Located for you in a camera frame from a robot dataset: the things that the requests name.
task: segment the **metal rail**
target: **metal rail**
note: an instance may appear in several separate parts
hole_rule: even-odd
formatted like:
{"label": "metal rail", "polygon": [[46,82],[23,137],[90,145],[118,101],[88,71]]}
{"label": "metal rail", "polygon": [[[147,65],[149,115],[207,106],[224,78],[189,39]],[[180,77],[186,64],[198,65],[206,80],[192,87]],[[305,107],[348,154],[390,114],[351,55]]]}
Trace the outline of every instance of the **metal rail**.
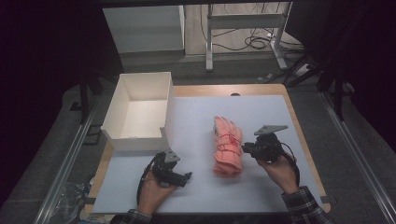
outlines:
{"label": "metal rail", "polygon": [[381,182],[378,180],[378,178],[376,178],[375,173],[371,169],[367,160],[364,158],[364,155],[361,153],[361,149],[355,142],[347,125],[335,114],[329,94],[326,92],[320,92],[319,96],[327,107],[335,127],[342,135],[343,140],[346,143],[346,147],[348,148],[353,160],[361,171],[361,175],[363,176],[370,191],[373,193],[373,196],[375,197],[375,200],[382,210],[388,223],[396,223],[396,210],[391,198],[389,197]]}
{"label": "metal rail", "polygon": [[90,114],[88,115],[85,122],[79,126],[76,137],[73,140],[73,143],[69,148],[64,158],[64,161],[61,164],[61,167],[59,168],[58,174],[55,176],[49,188],[49,192],[47,193],[44,202],[41,204],[40,210],[38,211],[35,218],[35,224],[46,224],[50,222],[50,215],[52,214],[52,211],[59,200],[62,186],[64,185],[67,177],[70,174],[70,171],[73,168],[76,157],[84,141],[84,137],[87,134],[87,131],[92,122],[92,118],[96,112],[96,107],[98,105],[99,99],[100,96],[94,95],[92,97]]}

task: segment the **open box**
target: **open box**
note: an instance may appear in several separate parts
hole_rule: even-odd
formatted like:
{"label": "open box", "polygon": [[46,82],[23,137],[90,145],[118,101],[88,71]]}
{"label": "open box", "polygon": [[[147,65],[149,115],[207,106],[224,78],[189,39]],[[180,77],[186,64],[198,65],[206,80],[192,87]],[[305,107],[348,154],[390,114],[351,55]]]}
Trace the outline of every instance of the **open box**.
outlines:
{"label": "open box", "polygon": [[171,73],[121,74],[101,129],[115,150],[165,150],[173,109]]}

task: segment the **sleeve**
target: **sleeve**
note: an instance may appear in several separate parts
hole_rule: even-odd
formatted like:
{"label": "sleeve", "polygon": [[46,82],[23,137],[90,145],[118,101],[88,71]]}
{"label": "sleeve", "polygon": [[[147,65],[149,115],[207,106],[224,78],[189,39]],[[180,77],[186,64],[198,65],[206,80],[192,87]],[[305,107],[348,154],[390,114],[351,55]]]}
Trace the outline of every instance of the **sleeve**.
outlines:
{"label": "sleeve", "polygon": [[335,224],[335,221],[323,211],[307,186],[300,187],[300,191],[292,194],[282,194],[290,212],[293,223],[326,223]]}
{"label": "sleeve", "polygon": [[135,209],[130,209],[120,224],[149,224],[151,216],[143,214]]}

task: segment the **wooden table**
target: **wooden table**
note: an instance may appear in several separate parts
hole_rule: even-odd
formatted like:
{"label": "wooden table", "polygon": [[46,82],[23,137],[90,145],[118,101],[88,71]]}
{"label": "wooden table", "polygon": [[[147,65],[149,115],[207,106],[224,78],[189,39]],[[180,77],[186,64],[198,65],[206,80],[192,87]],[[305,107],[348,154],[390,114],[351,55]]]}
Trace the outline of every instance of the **wooden table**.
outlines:
{"label": "wooden table", "polygon": [[[239,93],[240,95],[283,95],[286,105],[289,109],[291,119],[293,120],[294,127],[297,131],[300,143],[304,150],[304,154],[310,166],[312,175],[318,186],[320,197],[326,197],[326,192],[320,181],[318,170],[315,166],[314,160],[312,159],[311,153],[308,148],[308,144],[305,142],[303,131],[301,130],[300,124],[294,113],[293,106],[290,98],[286,91],[286,88],[281,84],[248,84],[248,85],[203,85],[203,86],[174,86],[175,96],[229,96],[232,93]],[[101,188],[105,179],[106,170],[110,163],[111,156],[113,154],[113,146],[109,142],[106,143],[105,150],[102,159],[99,163],[96,171],[93,185],[89,194],[89,198],[96,198],[99,189]],[[85,210],[91,212],[93,209],[92,204],[86,204]],[[329,203],[323,204],[323,209],[329,212],[331,206]]]}

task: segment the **pink cloth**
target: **pink cloth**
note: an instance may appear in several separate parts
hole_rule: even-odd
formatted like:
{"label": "pink cloth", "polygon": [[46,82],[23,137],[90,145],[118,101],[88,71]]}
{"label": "pink cloth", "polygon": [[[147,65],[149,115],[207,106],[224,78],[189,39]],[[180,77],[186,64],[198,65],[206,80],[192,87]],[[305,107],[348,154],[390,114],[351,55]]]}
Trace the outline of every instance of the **pink cloth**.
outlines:
{"label": "pink cloth", "polygon": [[236,177],[242,172],[241,141],[242,131],[232,121],[223,117],[215,117],[215,167],[216,175]]}

